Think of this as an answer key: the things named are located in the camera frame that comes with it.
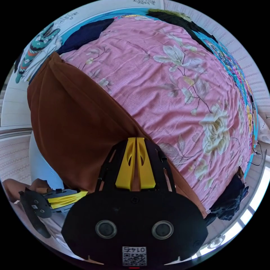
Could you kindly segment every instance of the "teal patterned cloth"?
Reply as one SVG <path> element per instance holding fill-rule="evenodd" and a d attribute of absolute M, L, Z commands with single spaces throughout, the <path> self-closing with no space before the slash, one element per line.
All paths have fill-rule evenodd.
<path fill-rule="evenodd" d="M 44 28 L 30 43 L 30 48 L 27 51 L 25 57 L 23 58 L 20 67 L 18 69 L 16 83 L 19 83 L 23 73 L 29 67 L 31 61 L 36 57 L 36 55 L 42 51 L 46 46 L 48 46 L 52 39 L 60 32 L 60 28 L 52 30 L 54 23 Z"/>

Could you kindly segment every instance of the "sticker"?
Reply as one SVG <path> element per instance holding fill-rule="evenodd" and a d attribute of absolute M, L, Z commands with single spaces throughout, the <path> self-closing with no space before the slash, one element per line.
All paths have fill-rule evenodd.
<path fill-rule="evenodd" d="M 146 247 L 122 247 L 123 266 L 146 266 Z"/>

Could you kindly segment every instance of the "yellow robot part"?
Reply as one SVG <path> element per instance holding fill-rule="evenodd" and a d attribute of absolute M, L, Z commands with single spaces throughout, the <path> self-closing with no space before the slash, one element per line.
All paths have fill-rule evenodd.
<path fill-rule="evenodd" d="M 131 190 L 135 169 L 135 154 L 136 137 L 128 138 L 124 157 L 115 182 L 117 188 Z"/>
<path fill-rule="evenodd" d="M 152 189 L 156 182 L 144 138 L 137 138 L 138 175 L 141 189 Z"/>
<path fill-rule="evenodd" d="M 136 150 L 140 189 L 152 189 L 155 187 L 156 182 L 144 138 L 128 138 L 122 164 L 115 182 L 117 188 L 131 190 Z"/>
<path fill-rule="evenodd" d="M 82 190 L 76 194 L 66 195 L 66 196 L 57 197 L 57 198 L 50 198 L 48 199 L 48 202 L 51 205 L 52 209 L 57 209 L 57 208 L 64 207 L 69 204 L 77 202 L 82 197 L 86 196 L 87 193 L 88 191 Z"/>

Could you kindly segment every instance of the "brown cloth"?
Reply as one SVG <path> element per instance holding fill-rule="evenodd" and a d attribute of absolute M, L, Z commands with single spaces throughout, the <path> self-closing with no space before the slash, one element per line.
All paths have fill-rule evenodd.
<path fill-rule="evenodd" d="M 151 138 L 89 76 L 54 52 L 27 90 L 37 146 L 70 188 L 94 192 L 99 170 L 111 147 L 129 137 Z M 177 193 L 206 211 L 170 162 Z"/>

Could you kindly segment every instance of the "patterned textile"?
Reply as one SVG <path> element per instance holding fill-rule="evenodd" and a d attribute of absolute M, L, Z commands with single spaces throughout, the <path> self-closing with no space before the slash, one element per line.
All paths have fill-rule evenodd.
<path fill-rule="evenodd" d="M 31 184 L 29 165 L 30 136 L 0 140 L 0 179 Z"/>
<path fill-rule="evenodd" d="M 61 56 L 110 94 L 172 160 L 209 209 L 250 160 L 250 118 L 232 76 L 185 29 L 115 20 Z"/>

